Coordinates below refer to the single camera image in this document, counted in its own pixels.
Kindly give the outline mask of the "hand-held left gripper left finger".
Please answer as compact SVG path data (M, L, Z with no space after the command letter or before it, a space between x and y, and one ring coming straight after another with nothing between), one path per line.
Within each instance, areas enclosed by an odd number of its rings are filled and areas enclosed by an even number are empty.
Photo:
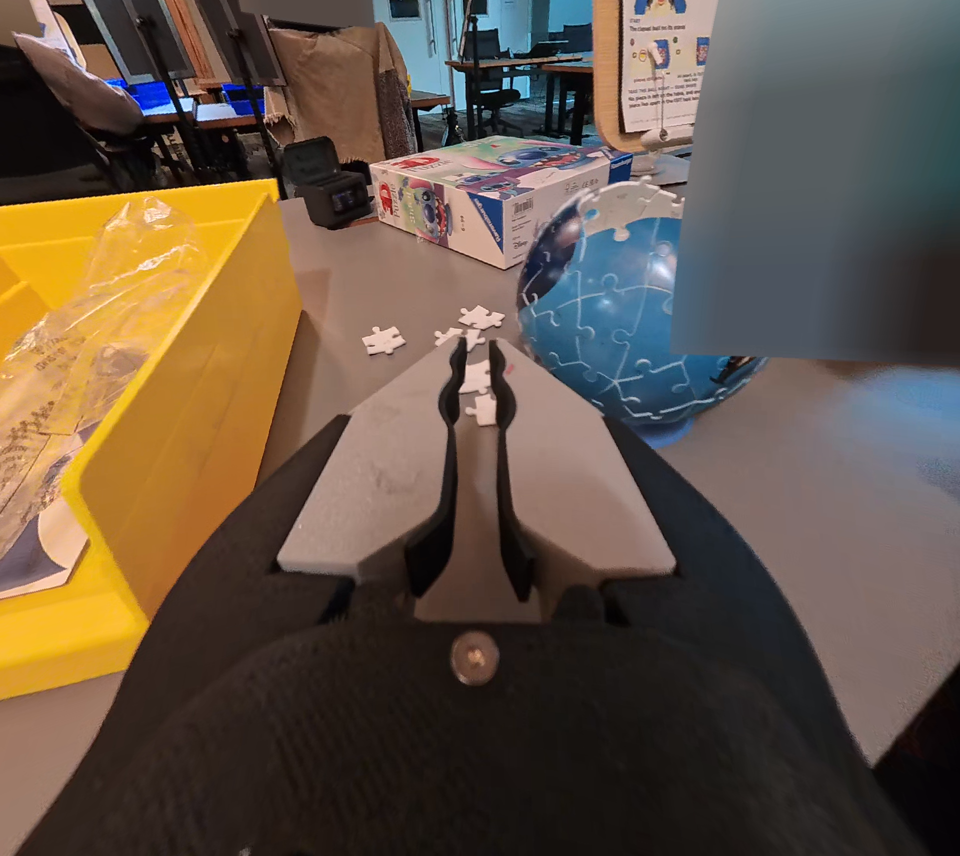
M346 578L423 597L452 551L455 424L467 343L449 340L348 415L277 555L287 573Z

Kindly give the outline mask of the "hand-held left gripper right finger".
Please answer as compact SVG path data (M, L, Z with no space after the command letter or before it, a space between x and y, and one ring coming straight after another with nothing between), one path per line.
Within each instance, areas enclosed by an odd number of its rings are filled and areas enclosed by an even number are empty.
M599 412L523 352L489 346L499 546L515 597L673 575L677 562Z

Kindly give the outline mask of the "blue ball stand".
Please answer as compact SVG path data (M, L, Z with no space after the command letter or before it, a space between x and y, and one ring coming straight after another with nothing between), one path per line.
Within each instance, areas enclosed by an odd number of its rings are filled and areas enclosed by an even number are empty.
M635 425L631 430L654 450L660 450L681 441L689 434L695 419L687 417L670 422L652 422Z

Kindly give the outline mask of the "blue puzzle ball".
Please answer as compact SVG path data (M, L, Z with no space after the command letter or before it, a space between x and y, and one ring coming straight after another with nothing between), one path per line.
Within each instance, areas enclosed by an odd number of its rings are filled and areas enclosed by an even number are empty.
M630 429L697 418L769 361L671 350L683 205L645 179L582 191L539 231L519 275L527 353Z

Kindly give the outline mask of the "cartoon printed puzzle box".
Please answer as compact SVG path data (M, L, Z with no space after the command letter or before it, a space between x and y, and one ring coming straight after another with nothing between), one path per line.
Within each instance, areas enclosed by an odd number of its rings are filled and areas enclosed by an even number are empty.
M369 169L381 223L508 270L579 193L629 180L633 158L607 145L494 135Z

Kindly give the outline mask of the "yellow plastic bin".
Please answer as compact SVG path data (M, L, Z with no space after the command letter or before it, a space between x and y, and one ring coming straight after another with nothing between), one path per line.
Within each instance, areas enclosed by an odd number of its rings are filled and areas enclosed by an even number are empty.
M88 545L1 604L2 699L125 670L163 599L252 491L302 301L271 179L162 190L210 260L182 315L68 466Z

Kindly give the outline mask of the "black device with display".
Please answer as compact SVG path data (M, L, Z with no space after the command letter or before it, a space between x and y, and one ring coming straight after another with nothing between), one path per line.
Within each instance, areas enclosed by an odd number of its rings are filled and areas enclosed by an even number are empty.
M340 229L374 214L370 164L362 159L343 163L329 136L288 144L282 166L315 226Z

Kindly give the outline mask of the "clear plastic bag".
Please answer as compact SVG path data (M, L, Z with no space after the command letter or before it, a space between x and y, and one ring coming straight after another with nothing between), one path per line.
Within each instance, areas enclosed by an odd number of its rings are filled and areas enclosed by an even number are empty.
M2 563L28 571L25 536L186 308L210 268L196 223L157 198L126 203L97 236L78 287L2 362Z

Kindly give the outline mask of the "blue white leaflet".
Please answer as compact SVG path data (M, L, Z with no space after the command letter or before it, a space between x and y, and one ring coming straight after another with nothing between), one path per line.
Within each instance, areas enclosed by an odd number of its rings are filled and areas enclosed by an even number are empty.
M1 559L1 600L66 585L89 535L63 497L29 519Z

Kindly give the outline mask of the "wooden top table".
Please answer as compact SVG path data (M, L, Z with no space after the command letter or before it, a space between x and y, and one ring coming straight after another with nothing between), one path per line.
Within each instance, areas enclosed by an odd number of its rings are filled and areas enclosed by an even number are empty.
M449 95L433 93L427 91L411 90L410 104L413 111L414 132L416 149L419 152L424 150L424 137L422 135L422 126L420 121L420 112L422 110L434 110L451 105Z

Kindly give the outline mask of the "beige patterned cloth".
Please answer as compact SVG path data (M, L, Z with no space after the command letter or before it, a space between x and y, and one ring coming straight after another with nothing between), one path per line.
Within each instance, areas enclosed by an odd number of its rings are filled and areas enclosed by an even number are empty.
M330 33L270 27L269 33L285 78L265 87L265 122L276 143L328 137L342 162L414 153L406 65L384 23Z

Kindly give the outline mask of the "black office chair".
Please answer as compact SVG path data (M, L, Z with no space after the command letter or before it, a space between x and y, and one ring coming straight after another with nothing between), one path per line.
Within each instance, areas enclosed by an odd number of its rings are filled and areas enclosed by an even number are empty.
M522 127L503 118L503 110L521 100L521 92L514 86L510 67L495 65L510 52L499 44L498 30L480 30L477 20L471 18L463 46L463 57L473 68L469 76L474 121L478 136L489 133L522 136Z

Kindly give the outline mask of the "wooden top desk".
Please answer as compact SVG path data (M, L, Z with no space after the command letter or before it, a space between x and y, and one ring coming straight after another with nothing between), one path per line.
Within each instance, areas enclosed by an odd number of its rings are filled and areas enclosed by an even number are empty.
M496 61L495 65L510 67L512 76L521 75L525 71L540 71L546 74L548 78L571 77L572 82L564 82L561 86L567 92L573 93L573 106L570 114L570 123L567 127L561 120L563 108L560 106L557 114L557 130L560 137L568 137L573 145L581 145L584 140L584 124L589 114L594 92L594 52L584 51L573 54L559 54L550 57L514 57L502 58ZM466 103L466 136L469 140L479 138L477 135L474 109L469 90L469 79L473 72L473 67L465 60L448 59L443 63L452 71L459 72L464 76L464 92Z

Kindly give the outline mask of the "instruction sheet on stand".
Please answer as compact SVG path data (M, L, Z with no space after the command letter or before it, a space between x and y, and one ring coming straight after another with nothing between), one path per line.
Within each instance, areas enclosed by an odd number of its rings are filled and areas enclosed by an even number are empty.
M671 151L689 153L695 121L691 126L671 129L639 133L624 130L620 112L621 0L593 0L593 23L592 105L601 138L608 145L635 155L658 156Z

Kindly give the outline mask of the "dark framed panel on stand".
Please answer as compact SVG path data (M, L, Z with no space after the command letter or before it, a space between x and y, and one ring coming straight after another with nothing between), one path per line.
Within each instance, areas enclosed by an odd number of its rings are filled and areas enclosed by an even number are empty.
M281 163L267 130L257 87L283 86L282 66L264 18L241 8L239 0L194 0L234 84L243 85L280 197L287 200Z
M216 180L218 172L198 137L194 111L186 109L186 91L177 87L197 72L166 0L83 2L124 80L134 85L163 83L194 173L204 182Z

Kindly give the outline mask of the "black chair with grey cushion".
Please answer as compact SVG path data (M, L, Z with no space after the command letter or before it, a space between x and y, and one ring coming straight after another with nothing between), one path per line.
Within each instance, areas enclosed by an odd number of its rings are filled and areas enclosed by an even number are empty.
M74 117L98 165L121 192L165 189L170 181L154 151L157 139L126 90L81 68L64 50L30 34L13 35L16 46L58 102Z

